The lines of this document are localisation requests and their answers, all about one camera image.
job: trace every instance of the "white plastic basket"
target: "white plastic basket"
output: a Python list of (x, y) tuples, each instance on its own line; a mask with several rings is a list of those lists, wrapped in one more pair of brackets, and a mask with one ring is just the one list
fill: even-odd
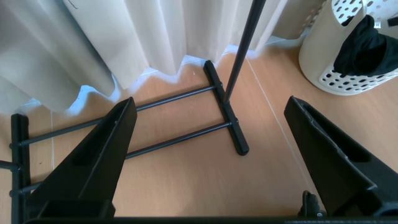
[[(347, 76), (333, 70), (333, 63), (343, 42), (366, 15), (366, 0), (346, 1), (356, 6), (353, 5), (352, 9), (346, 10), (345, 18), (342, 18), (341, 14), (340, 18), (336, 18), (333, 12), (333, 7), (338, 9), (336, 2), (339, 1), (326, 1), (302, 44), (298, 59), (304, 75), (312, 84), (323, 91), (342, 96), (356, 95), (398, 76), (398, 69), (372, 77)], [(343, 27), (339, 20), (345, 21), (349, 16), (354, 16), (354, 18), (346, 27)]]

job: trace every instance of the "black metal rack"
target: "black metal rack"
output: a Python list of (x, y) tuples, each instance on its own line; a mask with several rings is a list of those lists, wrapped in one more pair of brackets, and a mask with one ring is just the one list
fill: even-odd
[[(197, 136), (201, 136), (203, 134), (210, 133), (221, 128), (228, 128), (231, 138), (234, 142), (236, 152), (239, 155), (244, 156), (249, 152), (249, 146), (239, 126), (238, 119), (235, 117), (233, 109), (229, 103), (229, 99), (238, 78), (239, 71), (244, 62), (246, 52), (248, 51), (249, 44), (253, 37), (253, 33), (256, 29), (265, 2), (266, 0), (253, 0), (252, 2), (252, 6), (249, 11), (248, 19), (244, 28), (243, 36), (236, 55), (236, 59), (232, 67), (231, 76), (226, 87), (226, 91), (224, 91), (223, 89), (223, 84), (218, 77), (213, 63), (211, 61), (206, 61), (203, 69), (208, 78), (210, 84), (209, 86), (198, 88), (196, 90), (188, 91), (186, 93), (178, 94), (136, 107), (137, 112), (139, 112), (155, 106), (159, 106), (165, 103), (212, 90), (215, 94), (216, 101), (224, 117), (224, 122), (189, 134), (185, 134), (177, 138), (170, 139), (168, 141), (160, 142), (152, 146), (136, 150), (134, 152), (127, 153), (126, 159), (130, 159), (145, 154), (147, 152), (158, 150), (163, 147), (176, 144), (178, 142), (186, 141), (188, 139), (195, 138)], [(36, 189), (40, 185), (40, 182), (32, 185), (30, 184), (29, 145), (38, 141), (42, 141), (44, 139), (52, 138), (81, 128), (99, 124), (102, 120), (103, 118), (97, 118), (81, 124), (70, 126), (68, 128), (59, 129), (57, 131), (52, 131), (50, 133), (43, 134), (34, 138), (29, 138), (28, 118), (21, 114), (14, 114), (11, 116), (12, 142), (9, 147), (12, 150), (12, 162), (0, 161), (0, 168), (9, 169), (12, 171), (12, 190), (10, 192), (10, 196), (12, 197), (12, 224), (20, 224), (26, 221), (26, 198), (30, 195), (31, 190)]]

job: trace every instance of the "vertical pole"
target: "vertical pole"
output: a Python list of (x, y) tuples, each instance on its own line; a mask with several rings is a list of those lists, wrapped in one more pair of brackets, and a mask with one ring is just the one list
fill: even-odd
[(12, 162), (19, 168), (12, 170), (11, 223), (22, 224), (26, 221), (26, 197), (29, 193), (20, 194), (20, 189), (30, 185), (29, 146), (19, 146), (19, 142), (29, 139), (29, 121), (26, 116), (11, 116)]
[(238, 75), (241, 70), (242, 64), (244, 62), (244, 58), (246, 56), (246, 53), (248, 52), (250, 41), (253, 37), (254, 31), (256, 30), (256, 26), (257, 23), (259, 22), (262, 8), (264, 7), (265, 3), (266, 0), (253, 0), (251, 4), (249, 16), (246, 21), (246, 25), (244, 26), (241, 43), (239, 44), (235, 62), (232, 67), (231, 76), (229, 76), (228, 86), (226, 87), (225, 96), (223, 100), (224, 104), (229, 103), (232, 90), (235, 86), (236, 80), (238, 79)]

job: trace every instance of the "floor seam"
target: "floor seam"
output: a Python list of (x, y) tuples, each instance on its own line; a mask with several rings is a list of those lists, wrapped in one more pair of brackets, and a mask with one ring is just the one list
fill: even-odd
[[(51, 117), (51, 131), (53, 131), (54, 126), (53, 126), (53, 121), (52, 121), (52, 111), (50, 111), (50, 117)], [(54, 170), (55, 169), (54, 137), (51, 137), (51, 148), (52, 148), (51, 166), (52, 166), (52, 170)]]
[(303, 168), (302, 168), (302, 166), (300, 165), (299, 160), (297, 159), (297, 156), (295, 155), (295, 153), (294, 153), (294, 151), (293, 151), (292, 145), (290, 144), (289, 140), (287, 139), (287, 136), (286, 136), (286, 134), (285, 134), (285, 131), (284, 131), (283, 127), (282, 127), (282, 125), (280, 124), (280, 122), (279, 122), (279, 120), (278, 120), (278, 117), (276, 116), (275, 111), (274, 111), (274, 109), (272, 108), (271, 103), (270, 103), (269, 100), (268, 100), (268, 97), (267, 97), (267, 95), (266, 95), (266, 92), (265, 92), (264, 89), (262, 88), (262, 86), (261, 86), (261, 84), (260, 84), (260, 81), (259, 81), (259, 79), (257, 78), (257, 75), (256, 75), (256, 73), (255, 73), (253, 67), (251, 66), (250, 61), (249, 61), (248, 59), (246, 59), (246, 60), (248, 61), (249, 66), (250, 66), (250, 69), (251, 69), (251, 71), (252, 71), (252, 73), (253, 73), (253, 75), (254, 75), (254, 78), (256, 78), (256, 81), (257, 81), (257, 83), (258, 83), (259, 86), (260, 86), (260, 89), (261, 89), (261, 91), (262, 91), (262, 94), (265, 96), (265, 98), (266, 98), (266, 100), (267, 100), (267, 103), (268, 103), (268, 105), (269, 105), (269, 108), (271, 109), (272, 114), (274, 115), (274, 118), (275, 118), (276, 122), (278, 123), (279, 128), (280, 128), (280, 130), (282, 131), (282, 134), (283, 134), (284, 137), (285, 137), (286, 143), (287, 143), (287, 145), (289, 146), (289, 149), (290, 149), (290, 152), (291, 152), (292, 155), (293, 155), (294, 161), (296, 162), (296, 164), (297, 164), (298, 167), (300, 168), (300, 172), (302, 173), (302, 175), (303, 175), (303, 177), (304, 177), (304, 179), (305, 179), (305, 182), (306, 182), (307, 185), (308, 185), (308, 188), (309, 188), (312, 192), (314, 192), (313, 189), (312, 189), (312, 187), (311, 187), (311, 185), (310, 185), (310, 183), (309, 183), (309, 181), (308, 181), (308, 179), (307, 179), (307, 177), (306, 177), (306, 175), (304, 174)]

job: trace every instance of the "curtain fold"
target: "curtain fold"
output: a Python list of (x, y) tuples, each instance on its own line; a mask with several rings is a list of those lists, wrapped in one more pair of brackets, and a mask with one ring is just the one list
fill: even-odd
[[(185, 55), (217, 61), (239, 45), (248, 0), (0, 0), (0, 113), (29, 98), (67, 109), (82, 85), (105, 95), (148, 67), (175, 75)], [(267, 1), (250, 49), (271, 36), (287, 0)]]

